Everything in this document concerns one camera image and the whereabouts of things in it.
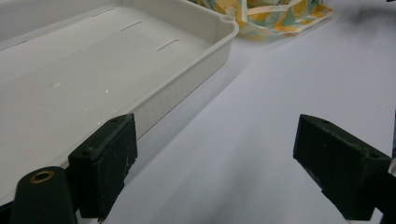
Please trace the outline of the white plastic tray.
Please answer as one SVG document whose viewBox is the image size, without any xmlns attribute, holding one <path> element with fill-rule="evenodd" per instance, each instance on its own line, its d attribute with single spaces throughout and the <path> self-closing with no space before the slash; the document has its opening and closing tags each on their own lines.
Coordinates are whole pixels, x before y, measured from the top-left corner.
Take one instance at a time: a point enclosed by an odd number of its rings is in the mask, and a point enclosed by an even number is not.
<svg viewBox="0 0 396 224">
<path fill-rule="evenodd" d="M 190 0 L 0 0 L 0 205 L 116 116 L 146 133 L 225 64 L 237 32 Z"/>
</svg>

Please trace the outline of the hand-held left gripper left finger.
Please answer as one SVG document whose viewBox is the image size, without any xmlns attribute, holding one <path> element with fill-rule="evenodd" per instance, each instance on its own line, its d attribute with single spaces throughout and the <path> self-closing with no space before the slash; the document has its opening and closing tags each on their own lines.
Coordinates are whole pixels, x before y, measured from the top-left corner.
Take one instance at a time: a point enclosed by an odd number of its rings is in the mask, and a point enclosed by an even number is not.
<svg viewBox="0 0 396 224">
<path fill-rule="evenodd" d="M 133 114 L 110 119 L 68 156 L 82 217 L 107 218 L 136 158 Z"/>
</svg>

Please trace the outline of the yellow patterned cloth bag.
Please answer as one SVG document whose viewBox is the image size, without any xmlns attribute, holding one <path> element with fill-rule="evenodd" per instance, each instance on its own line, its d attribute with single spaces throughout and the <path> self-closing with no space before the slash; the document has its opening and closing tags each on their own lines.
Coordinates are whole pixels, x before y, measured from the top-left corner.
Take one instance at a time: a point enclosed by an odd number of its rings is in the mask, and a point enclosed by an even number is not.
<svg viewBox="0 0 396 224">
<path fill-rule="evenodd" d="M 239 26 L 239 34 L 249 38 L 298 35 L 333 14 L 333 9 L 323 0 L 190 1 L 233 17 Z"/>
</svg>

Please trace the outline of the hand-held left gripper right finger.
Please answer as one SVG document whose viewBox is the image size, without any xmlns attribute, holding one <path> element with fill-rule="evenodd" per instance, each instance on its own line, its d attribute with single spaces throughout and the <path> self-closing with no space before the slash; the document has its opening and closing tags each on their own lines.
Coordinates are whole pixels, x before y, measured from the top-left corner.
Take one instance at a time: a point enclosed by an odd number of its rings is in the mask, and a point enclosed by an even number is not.
<svg viewBox="0 0 396 224">
<path fill-rule="evenodd" d="M 293 158 L 345 219 L 366 221 L 379 210 L 392 220 L 388 155 L 325 119 L 302 114 Z"/>
</svg>

